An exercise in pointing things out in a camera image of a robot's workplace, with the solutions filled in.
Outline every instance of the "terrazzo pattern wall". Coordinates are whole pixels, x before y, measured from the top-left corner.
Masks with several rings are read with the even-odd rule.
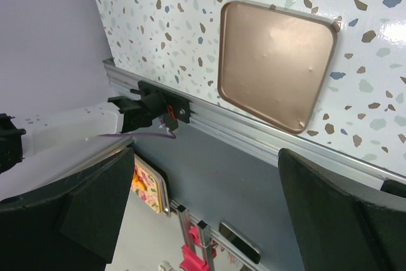
[[[96,1],[118,67],[243,113],[216,89],[220,10],[230,0]],[[311,123],[299,136],[406,175],[406,1],[247,1],[338,26]]]

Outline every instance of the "pink clip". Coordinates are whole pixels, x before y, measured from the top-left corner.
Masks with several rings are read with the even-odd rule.
[[[187,245],[182,247],[183,262],[180,268],[184,271],[210,271],[207,263],[202,261]]]
[[[192,236],[193,239],[193,243],[198,246],[199,248],[202,247],[202,245],[200,244],[200,239],[199,239],[199,230],[197,228],[197,226],[195,225],[193,228],[190,229],[189,231],[190,236]]]

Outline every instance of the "copper tray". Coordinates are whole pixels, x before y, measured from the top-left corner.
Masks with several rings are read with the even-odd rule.
[[[238,1],[221,10],[218,91],[298,134],[307,127],[336,43],[332,25]]]

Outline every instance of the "lavender wall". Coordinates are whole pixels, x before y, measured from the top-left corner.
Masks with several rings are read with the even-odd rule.
[[[111,56],[95,0],[0,0],[0,112],[56,112],[114,95]],[[67,145],[0,175],[0,200],[37,187],[111,139]]]

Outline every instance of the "gray surface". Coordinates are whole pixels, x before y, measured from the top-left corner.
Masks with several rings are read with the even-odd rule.
[[[110,56],[95,0],[0,0],[0,113],[104,102],[114,95],[102,64]],[[0,175],[0,200],[32,190],[112,141],[92,139],[24,160]]]
[[[239,230],[271,271],[304,270],[278,169],[186,124],[177,137],[135,144],[167,173],[173,197],[213,228],[225,220]]]

